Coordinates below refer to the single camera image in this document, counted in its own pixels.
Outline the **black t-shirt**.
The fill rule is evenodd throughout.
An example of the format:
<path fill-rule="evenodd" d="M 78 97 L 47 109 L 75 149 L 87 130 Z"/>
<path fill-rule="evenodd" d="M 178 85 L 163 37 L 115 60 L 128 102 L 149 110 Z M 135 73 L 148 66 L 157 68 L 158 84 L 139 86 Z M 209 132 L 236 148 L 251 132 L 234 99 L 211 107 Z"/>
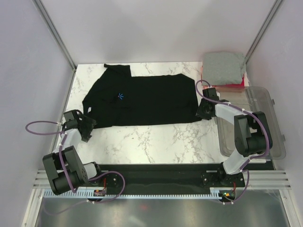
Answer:
<path fill-rule="evenodd" d="M 131 75 L 129 65 L 104 64 L 105 72 L 82 101 L 95 128 L 193 123 L 198 100 L 195 81 L 184 74 Z"/>

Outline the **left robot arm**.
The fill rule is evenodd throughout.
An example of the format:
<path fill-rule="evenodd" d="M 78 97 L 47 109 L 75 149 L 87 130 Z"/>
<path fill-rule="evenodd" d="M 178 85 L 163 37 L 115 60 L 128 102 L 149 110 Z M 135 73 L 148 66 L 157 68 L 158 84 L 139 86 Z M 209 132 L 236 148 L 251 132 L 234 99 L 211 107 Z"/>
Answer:
<path fill-rule="evenodd" d="M 97 122 L 85 116 L 80 110 L 71 110 L 63 114 L 65 123 L 59 145 L 53 153 L 43 157 L 43 165 L 55 195 L 65 192 L 77 192 L 79 187 L 92 184 L 99 186 L 104 175 L 96 162 L 82 163 L 77 147 L 80 142 L 88 142 Z"/>

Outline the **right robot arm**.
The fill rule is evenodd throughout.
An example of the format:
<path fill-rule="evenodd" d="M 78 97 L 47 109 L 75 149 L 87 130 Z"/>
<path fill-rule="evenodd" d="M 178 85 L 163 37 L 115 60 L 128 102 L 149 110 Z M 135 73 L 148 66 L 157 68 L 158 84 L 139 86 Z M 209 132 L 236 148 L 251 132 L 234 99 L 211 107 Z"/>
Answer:
<path fill-rule="evenodd" d="M 203 120 L 222 118 L 234 126 L 233 153 L 220 164 L 217 181 L 228 186 L 243 168 L 256 158 L 266 157 L 273 146 L 265 113 L 251 112 L 220 100 L 214 87 L 198 92 L 202 97 L 196 115 Z"/>

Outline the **folded peach t-shirt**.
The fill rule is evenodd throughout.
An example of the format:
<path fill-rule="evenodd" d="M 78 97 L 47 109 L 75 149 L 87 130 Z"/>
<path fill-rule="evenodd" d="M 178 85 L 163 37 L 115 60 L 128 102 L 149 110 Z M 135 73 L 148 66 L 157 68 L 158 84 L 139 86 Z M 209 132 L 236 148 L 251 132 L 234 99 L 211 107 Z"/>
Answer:
<path fill-rule="evenodd" d="M 219 66 L 219 67 L 201 67 L 201 79 L 208 81 L 209 84 L 216 88 L 219 92 L 230 91 L 240 92 L 244 88 L 231 88 L 226 85 L 239 84 L 242 81 L 242 77 L 245 73 L 242 73 L 240 67 L 237 66 Z"/>

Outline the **folded red t-shirt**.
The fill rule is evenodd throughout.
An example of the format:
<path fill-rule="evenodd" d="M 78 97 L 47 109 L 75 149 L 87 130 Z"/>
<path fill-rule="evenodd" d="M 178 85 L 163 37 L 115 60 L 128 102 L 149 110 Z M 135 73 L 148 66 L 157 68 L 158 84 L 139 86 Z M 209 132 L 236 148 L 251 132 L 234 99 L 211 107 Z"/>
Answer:
<path fill-rule="evenodd" d="M 245 75 L 243 75 L 241 83 L 239 83 L 239 84 L 229 84 L 229 85 L 226 85 L 226 86 L 231 87 L 231 88 L 244 88 L 245 87 Z"/>

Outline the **folded grey t-shirt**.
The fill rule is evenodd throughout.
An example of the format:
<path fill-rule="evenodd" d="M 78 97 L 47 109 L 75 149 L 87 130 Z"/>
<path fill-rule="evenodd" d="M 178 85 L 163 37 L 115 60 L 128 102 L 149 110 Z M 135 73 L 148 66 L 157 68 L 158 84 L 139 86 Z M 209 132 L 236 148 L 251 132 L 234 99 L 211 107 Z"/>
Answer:
<path fill-rule="evenodd" d="M 212 86 L 239 85 L 246 72 L 240 52 L 208 52 L 202 61 L 202 79 Z"/>

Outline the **clear plastic bin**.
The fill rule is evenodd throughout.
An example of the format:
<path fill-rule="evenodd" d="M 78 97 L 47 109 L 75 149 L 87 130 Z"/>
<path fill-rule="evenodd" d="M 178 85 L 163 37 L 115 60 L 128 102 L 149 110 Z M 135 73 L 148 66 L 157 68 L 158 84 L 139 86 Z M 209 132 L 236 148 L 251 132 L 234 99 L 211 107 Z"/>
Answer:
<path fill-rule="evenodd" d="M 267 124 L 271 133 L 273 146 L 270 149 L 269 157 L 279 160 L 286 156 L 284 141 L 285 137 L 281 134 L 275 110 L 274 102 L 269 92 L 263 87 L 245 87 L 240 92 L 223 91 L 219 92 L 220 99 L 226 99 L 235 106 L 244 108 L 251 112 L 261 111 L 266 115 Z M 234 126 L 228 121 L 217 118 L 220 152 L 223 156 L 230 156 L 235 149 Z"/>

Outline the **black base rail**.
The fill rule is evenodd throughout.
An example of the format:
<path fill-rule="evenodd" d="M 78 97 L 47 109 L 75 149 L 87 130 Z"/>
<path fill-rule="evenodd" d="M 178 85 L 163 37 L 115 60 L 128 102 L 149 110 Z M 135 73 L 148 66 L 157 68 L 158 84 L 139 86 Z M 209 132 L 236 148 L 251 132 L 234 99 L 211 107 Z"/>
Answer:
<path fill-rule="evenodd" d="M 244 187 L 243 174 L 220 181 L 220 164 L 99 164 L 97 186 L 105 186 L 110 194 L 191 194 L 207 193 L 210 188 Z"/>

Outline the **right aluminium frame post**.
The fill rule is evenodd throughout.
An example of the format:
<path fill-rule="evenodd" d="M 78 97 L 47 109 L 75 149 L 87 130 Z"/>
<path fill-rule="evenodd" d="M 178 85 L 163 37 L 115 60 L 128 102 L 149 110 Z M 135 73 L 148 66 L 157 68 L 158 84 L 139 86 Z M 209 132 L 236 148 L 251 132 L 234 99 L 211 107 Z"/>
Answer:
<path fill-rule="evenodd" d="M 274 4 L 270 8 L 265 20 L 263 21 L 259 31 L 257 32 L 256 37 L 254 38 L 249 50 L 245 56 L 245 63 L 248 65 L 252 55 L 254 54 L 255 50 L 257 49 L 258 45 L 260 44 L 262 38 L 264 37 L 266 31 L 270 27 L 271 23 L 273 22 L 275 16 L 277 15 L 278 11 L 282 7 L 284 0 L 275 0 Z"/>

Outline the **aluminium frame post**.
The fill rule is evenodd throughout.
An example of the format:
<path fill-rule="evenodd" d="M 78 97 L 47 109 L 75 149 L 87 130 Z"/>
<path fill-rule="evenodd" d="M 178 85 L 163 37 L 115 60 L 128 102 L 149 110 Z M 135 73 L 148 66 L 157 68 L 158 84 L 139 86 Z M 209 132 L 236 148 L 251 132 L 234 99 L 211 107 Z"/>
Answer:
<path fill-rule="evenodd" d="M 245 56 L 245 63 L 248 65 L 252 55 L 254 54 L 255 50 L 257 49 L 258 45 L 260 44 L 262 38 L 264 37 L 266 31 L 270 27 L 271 23 L 273 22 L 275 16 L 277 15 L 278 11 L 282 7 L 284 0 L 275 0 L 274 4 L 270 8 L 265 20 L 263 21 L 259 31 L 257 32 L 256 37 L 254 38 L 249 50 Z"/>
<path fill-rule="evenodd" d="M 53 23 L 49 13 L 47 12 L 46 7 L 43 4 L 42 0 L 32 0 L 34 3 L 35 7 L 37 8 L 38 12 L 40 13 L 42 19 L 44 20 L 48 30 L 50 31 L 52 37 L 54 38 L 55 42 L 57 43 L 59 49 L 63 53 L 66 61 L 68 62 L 69 66 L 71 67 L 72 71 L 76 71 L 77 66 L 72 59 L 66 45 L 64 44 L 58 30 L 56 29 L 55 24 Z"/>

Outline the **left aluminium frame post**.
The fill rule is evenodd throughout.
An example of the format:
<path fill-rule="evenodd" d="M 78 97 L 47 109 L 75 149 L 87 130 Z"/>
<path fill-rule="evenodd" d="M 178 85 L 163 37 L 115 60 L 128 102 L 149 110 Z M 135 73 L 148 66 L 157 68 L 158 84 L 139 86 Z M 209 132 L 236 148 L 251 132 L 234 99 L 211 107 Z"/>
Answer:
<path fill-rule="evenodd" d="M 76 71 L 77 66 L 72 59 L 66 45 L 64 44 L 58 30 L 56 29 L 55 24 L 53 23 L 49 13 L 47 12 L 46 7 L 43 4 L 42 0 L 32 0 L 34 3 L 35 7 L 37 8 L 38 12 L 40 13 L 42 19 L 44 20 L 48 30 L 50 31 L 52 37 L 54 38 L 55 42 L 57 43 L 59 49 L 63 53 L 66 61 L 68 62 L 69 66 L 71 67 L 72 71 Z"/>

